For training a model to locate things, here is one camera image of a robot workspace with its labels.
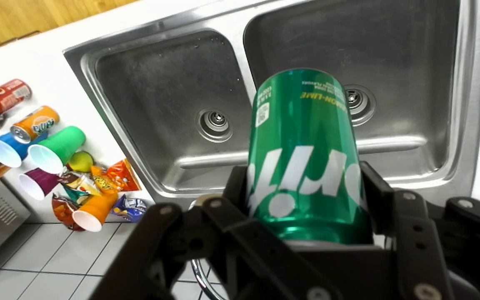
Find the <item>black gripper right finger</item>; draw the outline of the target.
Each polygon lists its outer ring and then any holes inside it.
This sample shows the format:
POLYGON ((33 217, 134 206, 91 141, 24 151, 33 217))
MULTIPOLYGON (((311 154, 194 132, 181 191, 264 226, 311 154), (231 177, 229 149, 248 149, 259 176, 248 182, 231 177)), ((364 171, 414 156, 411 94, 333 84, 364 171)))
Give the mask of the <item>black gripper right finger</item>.
POLYGON ((396 291, 403 300, 480 300, 480 201, 449 197, 443 207, 391 189, 359 164, 374 234, 393 246, 396 291))

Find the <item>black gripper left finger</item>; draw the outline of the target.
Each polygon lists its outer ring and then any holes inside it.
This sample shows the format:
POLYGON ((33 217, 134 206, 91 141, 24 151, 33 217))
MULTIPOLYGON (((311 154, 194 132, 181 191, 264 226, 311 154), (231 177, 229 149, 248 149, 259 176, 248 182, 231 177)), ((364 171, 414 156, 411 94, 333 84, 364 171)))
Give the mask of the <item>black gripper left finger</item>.
POLYGON ((171 289, 203 259, 229 300, 339 300, 339 292, 299 254, 246 216, 246 171, 231 171, 218 196, 194 207, 146 211, 89 300, 174 300, 171 289))

